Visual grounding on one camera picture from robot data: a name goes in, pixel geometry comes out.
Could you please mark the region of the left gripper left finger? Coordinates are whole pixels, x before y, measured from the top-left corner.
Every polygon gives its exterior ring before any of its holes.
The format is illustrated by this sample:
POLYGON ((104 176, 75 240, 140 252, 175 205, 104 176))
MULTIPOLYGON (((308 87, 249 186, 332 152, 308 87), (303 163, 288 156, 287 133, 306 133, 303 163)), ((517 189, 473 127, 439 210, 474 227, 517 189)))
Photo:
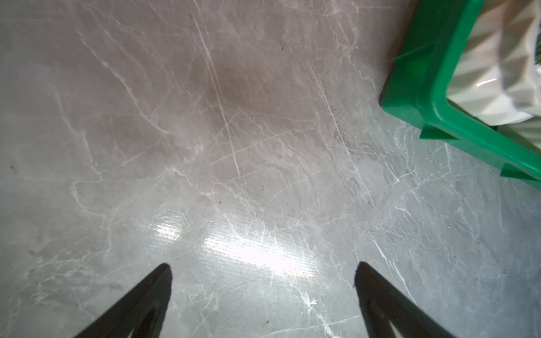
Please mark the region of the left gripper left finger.
POLYGON ((162 263, 77 337, 159 337, 173 275, 162 263))

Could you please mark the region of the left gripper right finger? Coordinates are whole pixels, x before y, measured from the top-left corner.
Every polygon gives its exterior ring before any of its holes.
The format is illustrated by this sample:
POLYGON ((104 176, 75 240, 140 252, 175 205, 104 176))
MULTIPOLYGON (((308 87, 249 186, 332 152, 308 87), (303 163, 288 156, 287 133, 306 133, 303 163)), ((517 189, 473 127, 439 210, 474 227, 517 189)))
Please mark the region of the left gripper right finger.
POLYGON ((453 336, 364 261, 354 285, 369 337, 453 336))

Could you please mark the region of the pink flower pot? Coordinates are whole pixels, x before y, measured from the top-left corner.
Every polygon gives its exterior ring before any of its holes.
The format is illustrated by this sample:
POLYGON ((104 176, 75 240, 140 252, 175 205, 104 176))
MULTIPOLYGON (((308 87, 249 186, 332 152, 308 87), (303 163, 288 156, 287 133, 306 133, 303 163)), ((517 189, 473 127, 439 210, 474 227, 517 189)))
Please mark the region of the pink flower pot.
POLYGON ((540 117, 516 124, 501 125, 497 132, 533 152, 540 152, 540 117))

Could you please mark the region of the red flower pot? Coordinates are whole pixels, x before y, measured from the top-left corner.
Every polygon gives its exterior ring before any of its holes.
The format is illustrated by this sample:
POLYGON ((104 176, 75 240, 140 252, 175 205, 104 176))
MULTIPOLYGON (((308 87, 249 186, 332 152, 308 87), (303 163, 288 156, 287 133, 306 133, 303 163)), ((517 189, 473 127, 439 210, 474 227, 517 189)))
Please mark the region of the red flower pot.
POLYGON ((539 28, 539 1, 486 1, 449 83, 448 100, 489 126, 539 116, 539 28))

